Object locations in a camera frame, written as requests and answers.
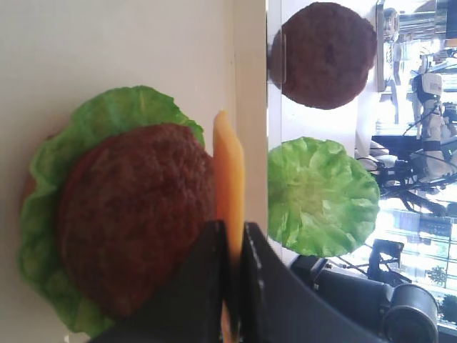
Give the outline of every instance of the burger patty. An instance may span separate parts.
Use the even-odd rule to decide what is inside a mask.
[[[212,158],[191,130],[146,126],[107,139],[76,165],[58,246],[77,287],[125,317],[167,281],[214,215]]]
[[[270,77],[291,100],[334,109],[365,87],[376,42],[368,20],[344,6],[316,2],[295,13],[275,36]]]

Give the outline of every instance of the brown patty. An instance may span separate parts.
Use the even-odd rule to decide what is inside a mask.
[[[185,126],[111,138],[76,166],[58,241],[77,287],[113,317],[136,311],[214,218],[212,158]]]
[[[282,26],[282,38],[275,36],[270,77],[278,88],[283,83],[283,94],[295,102],[334,109],[363,90],[375,55],[376,32],[369,21],[341,5],[316,2]]]

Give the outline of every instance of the green lettuce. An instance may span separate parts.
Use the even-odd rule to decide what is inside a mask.
[[[82,104],[65,130],[44,142],[30,163],[36,188],[21,211],[19,269],[72,332],[93,337],[113,322],[81,294],[62,264],[55,240],[60,191],[85,152],[110,136],[160,123],[189,126],[204,145],[203,129],[185,116],[171,97],[136,86],[112,89]]]
[[[379,188],[335,141],[300,138],[268,154],[268,235],[303,255],[338,256],[374,230]]]

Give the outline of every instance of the lettuce leaf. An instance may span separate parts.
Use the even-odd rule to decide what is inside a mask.
[[[360,247],[379,211],[375,179],[335,141],[300,138],[268,154],[268,235],[303,255]]]
[[[146,86],[126,87],[106,91],[82,104],[65,130],[44,142],[30,163],[36,188],[21,211],[19,269],[72,332],[93,337],[113,322],[81,294],[64,269],[55,240],[59,193],[85,152],[110,136],[161,123],[191,127],[204,145],[203,129],[185,116],[171,97]]]

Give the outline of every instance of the cheese slice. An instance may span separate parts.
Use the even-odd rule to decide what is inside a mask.
[[[246,171],[243,147],[225,111],[220,111],[214,119],[213,150],[216,218],[226,226],[228,257],[233,267],[239,263],[243,244]],[[230,330],[230,316],[225,303],[222,306],[221,328],[224,342],[238,341],[238,332]]]

